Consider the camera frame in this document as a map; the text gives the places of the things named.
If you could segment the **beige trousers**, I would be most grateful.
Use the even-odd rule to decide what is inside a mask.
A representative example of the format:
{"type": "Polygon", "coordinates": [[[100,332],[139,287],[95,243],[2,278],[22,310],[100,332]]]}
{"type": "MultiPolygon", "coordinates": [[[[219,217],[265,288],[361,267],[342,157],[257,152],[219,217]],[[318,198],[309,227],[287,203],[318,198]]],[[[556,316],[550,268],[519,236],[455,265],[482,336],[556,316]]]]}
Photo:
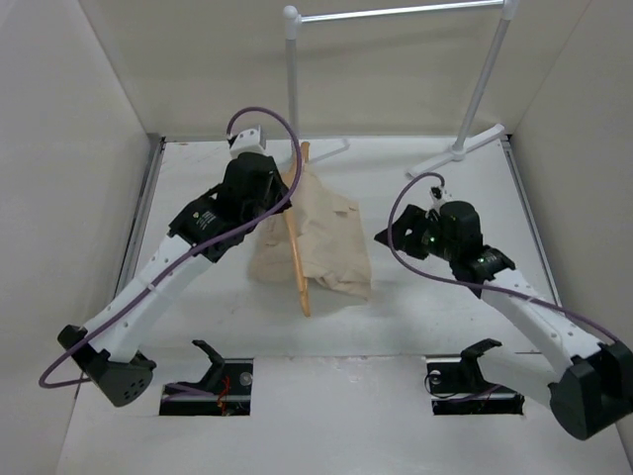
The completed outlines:
{"type": "MultiPolygon", "coordinates": [[[[372,269],[359,203],[327,188],[309,167],[292,199],[304,275],[324,288],[367,300],[372,269]]],[[[295,279],[284,218],[258,226],[249,277],[268,283],[295,279]]]]}

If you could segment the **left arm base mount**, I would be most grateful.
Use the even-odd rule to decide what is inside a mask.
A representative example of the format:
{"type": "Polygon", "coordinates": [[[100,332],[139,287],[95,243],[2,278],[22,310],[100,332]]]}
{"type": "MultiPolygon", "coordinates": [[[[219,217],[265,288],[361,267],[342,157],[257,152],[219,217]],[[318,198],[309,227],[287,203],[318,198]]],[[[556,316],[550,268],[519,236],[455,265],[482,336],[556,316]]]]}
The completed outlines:
{"type": "Polygon", "coordinates": [[[168,383],[162,391],[162,417],[246,417],[251,411],[254,360],[223,358],[201,339],[192,343],[209,358],[199,381],[168,383]]]}

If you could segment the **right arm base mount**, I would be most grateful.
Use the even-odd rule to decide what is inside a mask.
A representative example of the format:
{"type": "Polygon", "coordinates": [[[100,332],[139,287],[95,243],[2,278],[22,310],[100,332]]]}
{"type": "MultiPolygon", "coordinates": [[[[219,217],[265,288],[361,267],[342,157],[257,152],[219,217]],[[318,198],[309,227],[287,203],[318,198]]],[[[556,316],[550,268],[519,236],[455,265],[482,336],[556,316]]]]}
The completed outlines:
{"type": "Polygon", "coordinates": [[[485,382],[459,356],[428,357],[424,387],[434,416],[522,416],[525,398],[485,382]]]}

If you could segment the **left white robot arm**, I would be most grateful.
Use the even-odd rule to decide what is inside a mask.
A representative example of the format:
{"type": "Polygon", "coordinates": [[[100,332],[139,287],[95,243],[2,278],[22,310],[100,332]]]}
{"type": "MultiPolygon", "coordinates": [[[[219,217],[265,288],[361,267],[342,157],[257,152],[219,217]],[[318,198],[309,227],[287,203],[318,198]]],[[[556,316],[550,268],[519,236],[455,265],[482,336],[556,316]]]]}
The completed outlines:
{"type": "Polygon", "coordinates": [[[196,278],[252,233],[256,222],[283,202],[288,188],[266,153],[260,127],[228,140],[223,181],[187,204],[146,266],[84,326],[66,326],[59,344],[115,407],[137,399],[155,363],[139,350],[151,327],[196,278]]]}

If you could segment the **wooden clothes hanger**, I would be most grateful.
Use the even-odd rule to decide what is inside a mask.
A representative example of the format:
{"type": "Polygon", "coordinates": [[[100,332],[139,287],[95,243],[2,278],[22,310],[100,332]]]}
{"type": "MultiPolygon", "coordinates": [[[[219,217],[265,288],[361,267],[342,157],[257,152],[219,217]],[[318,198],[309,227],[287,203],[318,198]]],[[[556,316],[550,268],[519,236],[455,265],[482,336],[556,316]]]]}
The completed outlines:
{"type": "MultiPolygon", "coordinates": [[[[310,144],[308,142],[301,143],[301,152],[302,152],[302,170],[305,165],[309,161],[310,156],[310,144]]],[[[291,164],[291,167],[288,171],[283,172],[281,174],[284,183],[290,188],[292,184],[294,174],[297,170],[296,162],[291,164]]],[[[299,292],[299,302],[303,311],[303,314],[306,317],[311,316],[311,307],[310,307],[310,296],[309,296],[309,284],[308,278],[304,275],[303,270],[303,261],[301,257],[300,246],[298,242],[298,230],[297,223],[295,219],[295,213],[293,208],[289,208],[283,213],[283,218],[287,227],[288,235],[289,235],[289,243],[291,256],[293,260],[294,273],[296,284],[299,292]]]]}

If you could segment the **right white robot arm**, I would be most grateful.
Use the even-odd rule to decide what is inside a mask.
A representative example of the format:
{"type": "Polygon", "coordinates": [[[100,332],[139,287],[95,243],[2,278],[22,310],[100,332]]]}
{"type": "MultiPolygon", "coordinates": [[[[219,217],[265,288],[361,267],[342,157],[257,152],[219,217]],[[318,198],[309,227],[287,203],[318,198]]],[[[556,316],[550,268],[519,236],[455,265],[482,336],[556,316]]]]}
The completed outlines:
{"type": "Polygon", "coordinates": [[[486,245],[480,217],[465,201],[445,201],[431,190],[430,210],[406,206],[389,219],[375,241],[393,253],[449,264],[450,283],[468,288],[506,317],[539,351],[540,362],[504,352],[486,338],[460,353],[459,380],[478,392],[499,385],[549,408],[572,437],[586,440],[632,413],[632,351],[622,341],[606,343],[540,299],[514,262],[486,245]]]}

